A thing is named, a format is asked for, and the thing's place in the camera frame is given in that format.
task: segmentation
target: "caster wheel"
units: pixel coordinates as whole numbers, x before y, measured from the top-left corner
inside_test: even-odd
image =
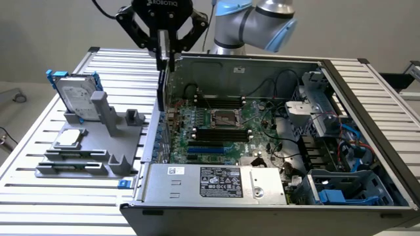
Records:
[[[26,95],[23,95],[22,93],[15,95],[14,102],[24,103],[26,101],[27,101],[27,96]]]

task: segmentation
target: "small circuit board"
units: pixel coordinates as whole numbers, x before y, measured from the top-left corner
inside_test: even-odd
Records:
[[[179,100],[168,110],[172,126],[170,162],[248,165],[259,155],[266,157],[270,167],[279,166],[282,161],[271,159],[268,152],[279,142],[263,133],[264,129],[278,137],[276,126],[271,124],[275,119],[271,112],[266,112],[259,100],[247,101],[238,109],[204,108],[192,101]]]

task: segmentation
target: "warning label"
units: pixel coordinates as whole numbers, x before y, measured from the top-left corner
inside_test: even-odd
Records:
[[[206,198],[243,198],[240,168],[202,167],[200,195]]]

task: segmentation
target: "floor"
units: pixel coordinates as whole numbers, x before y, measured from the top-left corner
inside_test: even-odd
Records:
[[[47,83],[0,82],[0,92],[14,88],[23,90],[28,100],[26,103],[10,100],[0,104],[0,126],[20,141],[56,93]],[[0,165],[7,157],[8,153],[0,149]]]

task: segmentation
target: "blue pcie slot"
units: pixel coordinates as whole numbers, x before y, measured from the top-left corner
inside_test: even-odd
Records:
[[[190,147],[187,150],[188,153],[218,153],[224,154],[224,148],[198,148],[198,147]]]

